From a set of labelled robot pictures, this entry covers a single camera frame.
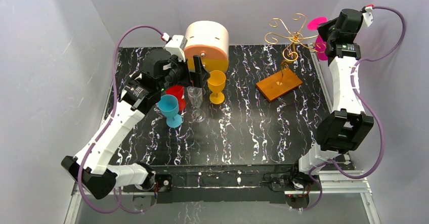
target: pink disc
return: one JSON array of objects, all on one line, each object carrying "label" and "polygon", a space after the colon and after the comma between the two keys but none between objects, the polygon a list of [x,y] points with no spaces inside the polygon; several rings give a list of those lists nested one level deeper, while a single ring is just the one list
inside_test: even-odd
[{"label": "pink disc", "polygon": [[317,52],[317,58],[321,61],[327,61],[328,57],[325,55],[326,42],[322,40],[322,37],[317,36],[314,49],[320,52]]},{"label": "pink disc", "polygon": [[319,24],[324,23],[324,22],[326,22],[326,21],[328,21],[328,19],[327,19],[327,18],[325,18],[325,17],[318,17],[318,18],[315,18],[315,19],[311,20],[311,21],[307,24],[307,29],[309,29],[309,30],[316,30],[316,29],[317,29],[317,26],[319,26]]}]

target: marble tabletop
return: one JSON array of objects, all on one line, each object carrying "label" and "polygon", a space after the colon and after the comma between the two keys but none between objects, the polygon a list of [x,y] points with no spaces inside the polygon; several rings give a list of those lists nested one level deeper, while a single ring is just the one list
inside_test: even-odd
[{"label": "marble tabletop", "polygon": [[[213,105],[203,89],[202,123],[192,122],[186,90],[184,122],[169,128],[156,106],[125,137],[110,164],[223,165],[292,164],[315,143],[316,126],[329,114],[310,51],[297,47],[299,59],[290,69],[302,85],[269,103],[255,84],[279,70],[284,45],[230,46],[225,101]],[[123,48],[116,80],[144,63],[155,48]],[[106,115],[112,108],[111,94]]]}]

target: wooden base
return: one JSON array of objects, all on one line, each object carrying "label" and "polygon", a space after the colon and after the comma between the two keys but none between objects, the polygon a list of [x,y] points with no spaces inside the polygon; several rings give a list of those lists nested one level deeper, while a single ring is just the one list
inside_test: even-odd
[{"label": "wooden base", "polygon": [[279,71],[256,83],[256,87],[269,102],[297,88],[303,82],[290,69],[283,70],[283,73],[284,75]]}]

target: blue goblet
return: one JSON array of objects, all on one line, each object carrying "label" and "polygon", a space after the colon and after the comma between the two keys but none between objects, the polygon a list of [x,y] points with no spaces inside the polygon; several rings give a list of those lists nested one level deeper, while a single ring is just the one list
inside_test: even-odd
[{"label": "blue goblet", "polygon": [[179,127],[182,122],[182,116],[179,112],[179,101],[173,95],[164,95],[158,102],[158,108],[161,114],[167,118],[167,125],[171,128]]}]

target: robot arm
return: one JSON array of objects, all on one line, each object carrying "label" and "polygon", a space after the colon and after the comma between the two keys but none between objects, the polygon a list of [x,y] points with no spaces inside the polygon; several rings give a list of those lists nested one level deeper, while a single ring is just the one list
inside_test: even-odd
[{"label": "robot arm", "polygon": [[[113,166],[108,163],[126,135],[160,100],[166,89],[173,85],[203,87],[207,82],[210,75],[199,56],[194,56],[195,72],[188,70],[183,52],[186,42],[181,35],[173,36],[165,50],[152,50],[142,69],[127,79],[110,126],[98,139],[83,166],[82,183],[96,199],[104,198],[116,187],[138,185],[150,189],[153,186],[155,172],[148,165],[140,162]],[[74,157],[66,156],[61,162],[75,180],[84,155],[106,124],[107,120]]]},{"label": "robot arm", "polygon": [[[291,169],[290,186],[300,189],[311,184],[313,181],[308,176],[311,168],[356,150],[374,125],[373,117],[365,114],[361,101],[353,92],[353,89],[359,91],[357,70],[354,86],[350,79],[351,69],[361,58],[360,47],[353,41],[359,29],[369,27],[372,21],[372,5],[369,5],[361,11],[343,9],[338,18],[318,27],[319,35],[326,42],[334,105],[331,114],[317,128],[314,146]],[[316,167],[312,175],[318,175],[321,168]]]}]

